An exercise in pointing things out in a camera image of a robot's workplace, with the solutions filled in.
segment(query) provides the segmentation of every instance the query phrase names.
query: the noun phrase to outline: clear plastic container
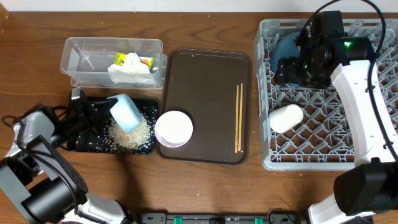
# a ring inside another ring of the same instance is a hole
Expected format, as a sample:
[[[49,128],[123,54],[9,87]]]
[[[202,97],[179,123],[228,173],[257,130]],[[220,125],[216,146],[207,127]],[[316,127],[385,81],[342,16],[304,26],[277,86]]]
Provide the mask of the clear plastic container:
[[[154,57],[151,73],[110,74],[108,67],[114,63],[116,52],[124,54],[135,52],[141,57]],[[70,37],[65,42],[60,70],[72,77],[73,86],[161,90],[166,66],[167,56],[163,54],[163,43],[160,40]],[[113,81],[127,76],[128,82]]]

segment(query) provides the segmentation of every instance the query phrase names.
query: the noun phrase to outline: green light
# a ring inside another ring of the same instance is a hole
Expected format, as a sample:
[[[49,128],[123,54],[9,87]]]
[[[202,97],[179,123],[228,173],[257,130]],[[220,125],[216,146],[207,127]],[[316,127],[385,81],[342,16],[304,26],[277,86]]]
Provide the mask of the green light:
[[[351,44],[352,44],[351,42],[344,42],[344,46],[346,47],[350,47]]]

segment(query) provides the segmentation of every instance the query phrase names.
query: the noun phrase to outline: yellow snack package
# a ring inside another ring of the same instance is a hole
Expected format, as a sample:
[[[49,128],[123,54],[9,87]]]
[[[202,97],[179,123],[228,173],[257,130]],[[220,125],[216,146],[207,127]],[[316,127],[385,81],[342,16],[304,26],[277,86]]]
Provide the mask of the yellow snack package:
[[[139,57],[141,59],[141,62],[148,65],[149,70],[152,69],[152,66],[154,64],[155,58],[149,58],[149,57]]]
[[[116,52],[116,57],[114,58],[115,65],[122,65],[126,61],[127,54],[122,54]]]
[[[116,65],[123,65],[126,61],[127,54],[116,52],[116,57],[114,59],[114,63]],[[152,57],[139,57],[141,63],[148,65],[149,70],[152,69],[152,66],[155,62],[155,58]]]

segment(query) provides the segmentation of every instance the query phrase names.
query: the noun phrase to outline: wooden chopsticks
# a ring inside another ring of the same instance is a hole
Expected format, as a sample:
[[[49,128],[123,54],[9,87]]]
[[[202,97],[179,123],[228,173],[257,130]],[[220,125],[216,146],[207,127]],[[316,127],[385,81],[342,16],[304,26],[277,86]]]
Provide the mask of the wooden chopsticks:
[[[241,151],[241,145],[242,145],[242,110],[243,110],[242,107],[243,107],[243,83],[241,83],[240,101],[239,101],[239,85],[236,85],[235,153]]]
[[[235,153],[238,153],[239,85],[236,85]]]

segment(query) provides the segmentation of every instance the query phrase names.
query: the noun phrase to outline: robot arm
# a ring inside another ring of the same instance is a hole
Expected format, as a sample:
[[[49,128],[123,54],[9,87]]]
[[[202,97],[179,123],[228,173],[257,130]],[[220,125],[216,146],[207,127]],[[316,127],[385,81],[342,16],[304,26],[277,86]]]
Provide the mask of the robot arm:
[[[371,70],[373,83],[368,88],[370,61],[376,57],[369,39],[347,37],[341,12],[331,11],[314,16],[311,39],[305,29],[295,43],[301,47],[300,57],[279,59],[275,82],[312,88],[333,84],[350,126],[356,165],[336,178],[333,195],[308,209],[307,220],[311,224],[351,223],[357,217],[398,209],[398,161],[392,155],[397,152],[393,143],[398,139],[378,84],[377,67]],[[369,91],[392,144],[391,151],[386,147]]]
[[[361,165],[367,164],[367,172],[355,172],[356,169],[354,169],[354,172],[349,171],[338,177],[335,182],[335,194],[308,209],[312,224],[344,223],[357,216],[366,217],[373,215],[374,212],[396,209],[397,204],[394,204],[394,197],[392,197],[394,186],[382,189],[386,182],[396,177],[389,176],[384,169],[377,168],[393,167],[394,158],[383,146],[385,140],[373,113],[369,94],[366,92],[366,74],[369,65],[368,60],[352,61],[347,66],[340,64],[331,75],[331,82],[340,95],[353,137],[355,165],[359,167],[358,170],[362,170]],[[372,80],[378,80],[376,68],[373,69]],[[393,142],[398,142],[377,81],[375,81],[374,94],[389,138]],[[386,164],[372,165],[372,158],[379,158],[378,162]],[[366,177],[375,179],[366,182]]]
[[[92,120],[90,116],[83,117],[82,124],[76,126],[78,129],[86,127],[86,121]],[[0,161],[0,187],[29,223],[134,222],[119,202],[89,192],[83,177],[52,147],[52,141],[60,142],[73,134],[71,126],[68,130],[58,129],[60,134],[54,138],[56,126],[62,125],[49,107],[41,105],[20,119],[13,126],[14,144]],[[43,172],[48,177],[27,189],[26,185]]]

